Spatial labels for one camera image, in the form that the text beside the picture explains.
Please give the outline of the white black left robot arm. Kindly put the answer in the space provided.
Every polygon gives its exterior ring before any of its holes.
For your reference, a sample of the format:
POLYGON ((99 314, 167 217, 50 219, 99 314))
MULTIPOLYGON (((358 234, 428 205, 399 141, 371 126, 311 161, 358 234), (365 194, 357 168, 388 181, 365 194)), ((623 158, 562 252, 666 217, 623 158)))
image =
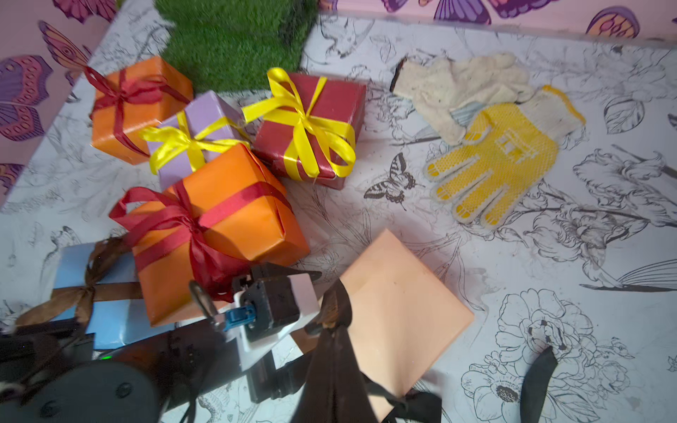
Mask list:
POLYGON ((312 357, 277 368, 272 350, 319 312, 316 271, 261 264, 234 281, 232 308, 218 312, 196 282, 190 293, 204 319, 59 371, 1 402, 4 422, 158 422, 246 378, 255 402, 299 391, 312 357))

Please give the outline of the peach gift box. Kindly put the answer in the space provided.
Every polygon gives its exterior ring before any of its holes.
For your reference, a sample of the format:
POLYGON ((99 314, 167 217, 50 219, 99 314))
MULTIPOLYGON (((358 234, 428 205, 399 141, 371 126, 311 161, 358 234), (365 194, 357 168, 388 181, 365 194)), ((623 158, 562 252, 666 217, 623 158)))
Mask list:
MULTIPOLYGON (((395 234, 384 230, 340 276, 349 295, 348 328, 359 369, 401 398, 472 323, 474 315, 395 234)), ((317 346, 311 328, 293 339, 305 354, 317 346)), ((392 406, 370 396, 375 422, 392 406)))

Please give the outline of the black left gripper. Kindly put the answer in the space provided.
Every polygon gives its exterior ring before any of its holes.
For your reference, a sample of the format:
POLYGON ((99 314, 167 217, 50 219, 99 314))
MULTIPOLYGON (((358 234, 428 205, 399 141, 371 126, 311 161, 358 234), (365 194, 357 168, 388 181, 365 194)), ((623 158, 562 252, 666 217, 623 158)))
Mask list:
POLYGON ((319 271, 256 264, 232 281, 234 304, 220 313, 195 294, 205 319, 112 352, 100 364, 102 412, 166 412, 242 377, 256 403, 296 393, 311 354, 276 367, 275 345, 318 314, 319 271))

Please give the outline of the black printed ribbon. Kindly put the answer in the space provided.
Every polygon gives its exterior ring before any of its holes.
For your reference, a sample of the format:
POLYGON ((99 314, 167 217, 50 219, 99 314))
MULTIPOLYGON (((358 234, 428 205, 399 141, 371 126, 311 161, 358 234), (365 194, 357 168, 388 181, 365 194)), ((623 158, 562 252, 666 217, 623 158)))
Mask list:
POLYGON ((370 396, 384 398, 392 406, 392 410, 383 419, 383 422, 396 422, 397 419, 423 423, 442 422, 442 398, 436 394, 410 390, 405 396, 397 398, 365 374, 362 377, 370 396))

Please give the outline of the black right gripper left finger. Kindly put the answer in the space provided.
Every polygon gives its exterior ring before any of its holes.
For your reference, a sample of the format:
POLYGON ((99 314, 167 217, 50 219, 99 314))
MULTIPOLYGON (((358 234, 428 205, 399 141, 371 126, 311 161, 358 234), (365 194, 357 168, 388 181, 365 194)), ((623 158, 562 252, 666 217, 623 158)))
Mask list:
POLYGON ((311 328, 319 334, 293 422, 375 422, 363 375, 348 328, 352 322, 349 295, 335 281, 324 293, 311 328))

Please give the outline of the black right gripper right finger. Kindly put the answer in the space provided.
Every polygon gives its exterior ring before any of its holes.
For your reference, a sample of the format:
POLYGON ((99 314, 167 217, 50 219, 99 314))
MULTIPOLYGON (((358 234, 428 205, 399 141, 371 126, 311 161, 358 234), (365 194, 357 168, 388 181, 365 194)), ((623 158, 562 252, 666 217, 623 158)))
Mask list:
POLYGON ((525 374, 520 399, 522 423, 538 423, 548 394, 548 385, 558 365, 553 347, 547 347, 525 374))

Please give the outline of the large orange gift box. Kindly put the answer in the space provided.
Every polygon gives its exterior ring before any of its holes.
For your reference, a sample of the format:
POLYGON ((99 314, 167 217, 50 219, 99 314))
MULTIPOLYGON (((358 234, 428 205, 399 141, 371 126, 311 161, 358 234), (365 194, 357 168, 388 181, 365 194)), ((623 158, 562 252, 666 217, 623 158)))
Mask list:
MULTIPOLYGON (((229 149, 180 182, 188 190, 196 217, 258 182, 270 183, 287 197, 278 179, 244 146, 229 149)), ((173 186, 159 193, 175 198, 173 186)), ((149 232, 132 248, 134 260, 135 255, 172 233, 171 229, 149 232)), ((206 231, 206 240, 218 251, 249 261, 250 266, 259 263, 291 266, 310 253, 292 206, 286 208, 270 197, 257 199, 215 224, 206 231)), ((151 325, 172 324, 199 315, 189 290, 190 282, 195 280, 187 243, 137 271, 151 325)), ((229 303, 215 301, 218 306, 229 303)))

